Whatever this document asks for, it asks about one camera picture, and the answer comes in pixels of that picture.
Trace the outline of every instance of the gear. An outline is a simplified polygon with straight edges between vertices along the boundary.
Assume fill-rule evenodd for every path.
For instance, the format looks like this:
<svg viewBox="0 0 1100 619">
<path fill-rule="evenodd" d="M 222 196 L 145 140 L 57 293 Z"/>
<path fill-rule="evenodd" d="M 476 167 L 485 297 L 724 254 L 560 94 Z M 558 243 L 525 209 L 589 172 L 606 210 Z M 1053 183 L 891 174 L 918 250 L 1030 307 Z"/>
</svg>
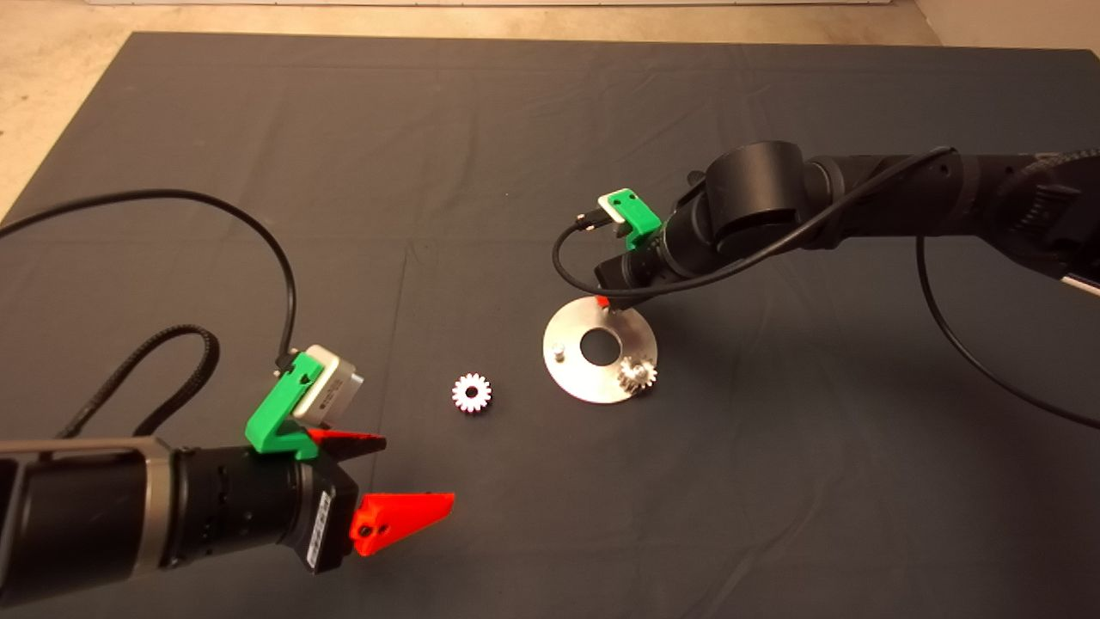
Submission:
<svg viewBox="0 0 1100 619">
<path fill-rule="evenodd" d="M 619 387 L 624 391 L 634 396 L 645 391 L 657 383 L 657 368 L 649 360 L 635 362 L 631 357 L 624 357 L 619 364 Z"/>
<path fill-rule="evenodd" d="M 493 400 L 493 388 L 485 377 L 477 374 L 459 377 L 451 390 L 451 400 L 460 411 L 474 416 L 488 407 Z"/>
</svg>

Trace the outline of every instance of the green bracket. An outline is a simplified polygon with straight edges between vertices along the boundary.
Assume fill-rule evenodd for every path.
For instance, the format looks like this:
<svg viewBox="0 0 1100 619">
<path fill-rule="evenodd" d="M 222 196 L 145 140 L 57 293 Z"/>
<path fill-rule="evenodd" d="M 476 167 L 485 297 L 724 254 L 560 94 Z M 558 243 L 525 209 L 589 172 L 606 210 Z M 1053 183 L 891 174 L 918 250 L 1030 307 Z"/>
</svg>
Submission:
<svg viewBox="0 0 1100 619">
<path fill-rule="evenodd" d="M 638 248 L 641 243 L 646 242 L 649 234 L 661 226 L 661 218 L 646 202 L 641 201 L 634 189 L 619 189 L 614 194 L 608 194 L 607 201 L 630 226 L 630 231 L 626 235 L 626 247 L 629 251 Z"/>
<path fill-rule="evenodd" d="M 244 427 L 244 438 L 257 453 L 295 452 L 294 457 L 299 461 L 317 457 L 317 443 L 288 418 L 323 369 L 324 366 L 305 353 L 294 358 L 290 369 L 283 373 Z"/>
</svg>

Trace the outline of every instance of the hole in plate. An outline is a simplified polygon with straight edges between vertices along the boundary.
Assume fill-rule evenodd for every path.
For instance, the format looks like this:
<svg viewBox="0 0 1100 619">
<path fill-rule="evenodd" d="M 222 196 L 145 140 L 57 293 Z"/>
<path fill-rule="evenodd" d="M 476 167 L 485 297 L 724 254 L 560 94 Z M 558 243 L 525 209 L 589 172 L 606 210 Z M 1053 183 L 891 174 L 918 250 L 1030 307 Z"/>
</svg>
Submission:
<svg viewBox="0 0 1100 619">
<path fill-rule="evenodd" d="M 615 334 L 605 329 L 594 329 L 581 339 L 581 355 L 595 366 L 609 366 L 623 355 Z"/>
</svg>

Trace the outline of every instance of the floor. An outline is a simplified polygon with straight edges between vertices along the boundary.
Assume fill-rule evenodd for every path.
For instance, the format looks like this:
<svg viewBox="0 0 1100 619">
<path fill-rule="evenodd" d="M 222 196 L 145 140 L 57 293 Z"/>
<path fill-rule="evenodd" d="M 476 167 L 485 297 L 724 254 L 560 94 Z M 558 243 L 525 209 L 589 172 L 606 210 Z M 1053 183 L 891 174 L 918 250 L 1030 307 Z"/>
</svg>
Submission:
<svg viewBox="0 0 1100 619">
<path fill-rule="evenodd" d="M 883 7 L 91 7 L 0 0 L 0 215 L 127 36 L 144 31 L 938 45 L 912 0 Z"/>
</svg>

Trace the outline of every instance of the cable connector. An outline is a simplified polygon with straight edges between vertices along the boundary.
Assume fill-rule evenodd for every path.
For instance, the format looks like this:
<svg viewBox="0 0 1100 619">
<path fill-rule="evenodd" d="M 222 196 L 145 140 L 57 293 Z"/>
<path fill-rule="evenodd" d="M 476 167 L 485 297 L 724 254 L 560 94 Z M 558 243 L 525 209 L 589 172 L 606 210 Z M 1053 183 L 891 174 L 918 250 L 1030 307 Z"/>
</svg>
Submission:
<svg viewBox="0 0 1100 619">
<path fill-rule="evenodd" d="M 603 208 L 595 208 L 587 212 L 582 212 L 576 215 L 576 221 L 573 222 L 573 226 L 578 230 L 584 230 L 585 232 L 591 232 L 596 228 L 603 228 L 604 225 L 614 222 L 612 215 L 607 213 Z"/>
</svg>

